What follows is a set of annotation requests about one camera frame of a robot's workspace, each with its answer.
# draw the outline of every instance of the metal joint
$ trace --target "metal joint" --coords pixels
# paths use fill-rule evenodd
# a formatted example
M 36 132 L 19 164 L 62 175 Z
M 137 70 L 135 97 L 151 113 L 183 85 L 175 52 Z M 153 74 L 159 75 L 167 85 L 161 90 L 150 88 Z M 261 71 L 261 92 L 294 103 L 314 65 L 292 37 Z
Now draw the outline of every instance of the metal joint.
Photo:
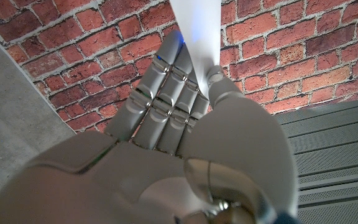
M 151 105 L 152 100 L 145 96 L 143 93 L 139 92 L 138 90 L 133 91 L 129 98 L 138 106 L 143 108 L 149 108 Z
M 170 116 L 172 114 L 172 106 L 168 103 L 157 98 L 153 101 L 152 107 L 156 110 L 157 113 L 163 116 Z
M 194 128 L 194 126 L 196 126 L 197 120 L 195 120 L 194 118 L 190 117 L 189 120 L 187 121 L 187 125 L 191 128 Z
M 194 83 L 194 82 L 190 81 L 189 79 L 186 80 L 186 85 L 188 87 L 190 87 L 193 91 L 199 90 L 197 83 Z
M 162 60 L 159 56 L 153 58 L 153 64 L 165 73 L 168 73 L 171 70 L 171 65 Z
M 174 109 L 171 117 L 173 119 L 175 119 L 175 121 L 178 121 L 181 124 L 187 124 L 189 121 L 189 114 L 187 114 L 186 112 L 182 111 L 182 110 L 178 110 L 178 109 Z
M 172 74 L 175 74 L 182 81 L 187 80 L 188 74 L 186 74 L 184 71 L 180 70 L 179 68 L 176 68 L 175 66 L 172 67 Z

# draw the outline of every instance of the robot finger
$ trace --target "robot finger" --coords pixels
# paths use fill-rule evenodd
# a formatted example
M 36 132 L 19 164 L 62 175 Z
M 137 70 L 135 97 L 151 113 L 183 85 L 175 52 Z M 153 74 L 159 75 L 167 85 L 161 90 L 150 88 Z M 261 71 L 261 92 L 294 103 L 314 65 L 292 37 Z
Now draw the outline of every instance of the robot finger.
M 192 69 L 190 55 L 186 45 L 183 45 L 149 113 L 132 140 L 134 144 L 146 149 L 155 147 Z
M 150 108 L 181 47 L 183 37 L 179 31 L 171 32 L 163 41 L 137 88 L 111 119 L 104 132 L 120 141 L 128 141 Z

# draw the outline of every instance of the red brick wall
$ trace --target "red brick wall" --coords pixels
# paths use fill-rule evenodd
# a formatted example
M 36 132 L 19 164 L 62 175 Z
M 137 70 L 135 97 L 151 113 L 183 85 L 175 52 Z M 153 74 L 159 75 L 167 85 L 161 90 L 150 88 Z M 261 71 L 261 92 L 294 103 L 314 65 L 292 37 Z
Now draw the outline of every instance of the red brick wall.
M 0 0 L 0 43 L 76 131 L 103 130 L 172 29 L 162 0 Z M 358 100 L 358 1 L 222 4 L 221 65 L 271 112 Z

